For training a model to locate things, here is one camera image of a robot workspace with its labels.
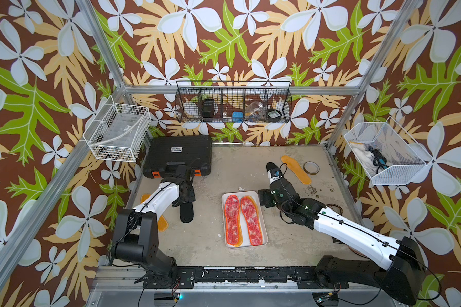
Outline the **red patterned insole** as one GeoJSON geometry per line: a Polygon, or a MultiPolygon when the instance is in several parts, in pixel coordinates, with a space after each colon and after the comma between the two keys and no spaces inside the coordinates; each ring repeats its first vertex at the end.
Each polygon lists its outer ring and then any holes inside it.
{"type": "Polygon", "coordinates": [[[241,210],[245,218],[248,230],[250,244],[252,246],[260,246],[263,244],[263,233],[259,221],[258,207],[254,199],[250,196],[245,196],[240,201],[241,210]]]}
{"type": "Polygon", "coordinates": [[[226,242],[231,245],[235,242],[234,236],[238,234],[240,228],[240,204],[236,195],[232,194],[227,197],[224,203],[225,216],[225,236],[226,242]]]}

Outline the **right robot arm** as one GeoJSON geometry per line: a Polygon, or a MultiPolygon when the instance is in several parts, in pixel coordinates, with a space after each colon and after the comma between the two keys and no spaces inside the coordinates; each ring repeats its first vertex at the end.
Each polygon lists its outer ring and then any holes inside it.
{"type": "Polygon", "coordinates": [[[415,305],[427,268],[417,242],[367,229],[312,198],[302,198],[283,177],[272,175],[268,194],[294,224],[329,235],[363,254],[362,261],[324,256],[315,267],[323,283],[358,283],[383,290],[393,299],[415,305]]]}

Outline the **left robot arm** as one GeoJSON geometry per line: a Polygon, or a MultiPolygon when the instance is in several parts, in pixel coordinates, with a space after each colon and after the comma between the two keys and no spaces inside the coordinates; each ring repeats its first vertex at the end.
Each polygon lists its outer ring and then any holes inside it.
{"type": "Polygon", "coordinates": [[[110,257],[139,265],[157,277],[173,278],[176,260],[159,249],[158,221],[169,207],[180,208],[182,223],[193,221],[193,178],[190,167],[179,165],[145,201],[123,209],[116,221],[110,257]]]}

